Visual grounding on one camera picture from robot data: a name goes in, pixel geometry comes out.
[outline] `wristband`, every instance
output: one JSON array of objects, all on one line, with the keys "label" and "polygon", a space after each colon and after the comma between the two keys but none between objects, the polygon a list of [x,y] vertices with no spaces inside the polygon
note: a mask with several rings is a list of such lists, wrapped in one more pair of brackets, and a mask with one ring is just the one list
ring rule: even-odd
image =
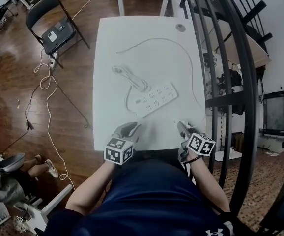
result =
[{"label": "wristband", "polygon": [[198,155],[196,158],[194,158],[194,159],[192,159],[192,160],[190,160],[190,161],[188,161],[188,162],[184,162],[183,164],[195,162],[195,161],[197,161],[197,160],[200,159],[200,158],[202,158],[202,156]]}]

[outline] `black folding chair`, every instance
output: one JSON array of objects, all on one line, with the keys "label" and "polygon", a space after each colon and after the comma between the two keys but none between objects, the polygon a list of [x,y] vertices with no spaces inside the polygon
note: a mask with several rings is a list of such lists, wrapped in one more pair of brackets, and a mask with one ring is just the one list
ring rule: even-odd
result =
[{"label": "black folding chair", "polygon": [[[57,6],[61,6],[66,16],[60,19],[59,22],[57,22],[54,26],[51,26],[47,31],[45,31],[41,37],[37,36],[32,30],[33,26],[42,16],[44,16],[47,12]],[[33,33],[38,42],[45,48],[45,53],[52,57],[61,66],[61,68],[63,68],[63,66],[54,57],[53,53],[55,53],[61,46],[72,39],[75,36],[76,31],[78,32],[86,46],[89,48],[88,43],[85,41],[78,27],[76,26],[66,9],[63,7],[60,0],[39,1],[28,12],[28,15],[26,16],[26,26]]]}]

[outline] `navy blue shirt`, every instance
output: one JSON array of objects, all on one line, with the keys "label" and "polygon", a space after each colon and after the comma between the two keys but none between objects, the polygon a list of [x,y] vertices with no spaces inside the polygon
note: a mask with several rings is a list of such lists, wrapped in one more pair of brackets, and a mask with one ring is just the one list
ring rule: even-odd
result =
[{"label": "navy blue shirt", "polygon": [[60,210],[45,230],[46,236],[211,234],[230,235],[187,175],[158,160],[126,165],[113,179],[99,208],[87,216]]}]

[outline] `black and white cube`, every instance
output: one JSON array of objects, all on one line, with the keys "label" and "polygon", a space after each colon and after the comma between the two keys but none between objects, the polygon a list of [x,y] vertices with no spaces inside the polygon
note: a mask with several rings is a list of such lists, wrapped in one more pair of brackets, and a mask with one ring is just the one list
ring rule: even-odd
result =
[{"label": "black and white cube", "polygon": [[193,133],[188,142],[187,148],[202,156],[209,156],[215,146],[215,141],[205,135]]},{"label": "black and white cube", "polygon": [[133,142],[110,137],[104,151],[104,158],[116,164],[124,164],[133,155]]}]

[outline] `brown hardwood floor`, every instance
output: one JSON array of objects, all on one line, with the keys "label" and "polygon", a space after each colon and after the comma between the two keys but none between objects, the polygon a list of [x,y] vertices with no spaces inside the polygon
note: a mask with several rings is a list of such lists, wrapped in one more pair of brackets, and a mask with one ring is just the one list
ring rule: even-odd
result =
[{"label": "brown hardwood floor", "polygon": [[[68,13],[74,16],[88,0],[61,0]],[[159,15],[162,0],[123,0],[126,15]],[[40,63],[42,46],[25,25],[27,10],[18,4],[19,15],[11,17],[6,30],[0,32],[0,153],[26,132],[24,111],[34,88],[47,76],[48,69],[43,66],[38,73],[34,68]],[[89,50],[81,41],[60,57],[65,69],[57,66],[54,76],[63,91],[92,123],[92,81],[95,54],[95,42],[100,18],[119,16],[117,0],[93,0],[75,18],[75,23],[90,44]],[[56,8],[47,13],[34,27],[42,34],[54,25],[63,12]],[[75,42],[70,41],[59,53]],[[43,61],[49,62],[47,55]],[[47,134],[49,114],[46,98],[55,88],[38,88],[33,95],[28,119],[34,126],[22,139],[9,148],[5,155],[24,152],[27,159],[40,154],[51,159],[59,174],[65,173],[62,160],[58,157]],[[101,151],[94,151],[93,132],[84,129],[86,124],[82,116],[70,104],[60,90],[49,100],[52,113],[50,133],[59,153],[66,161],[69,175],[75,187],[79,186],[102,163]],[[40,196],[51,200],[69,181],[66,179],[43,176],[39,178]]]}]

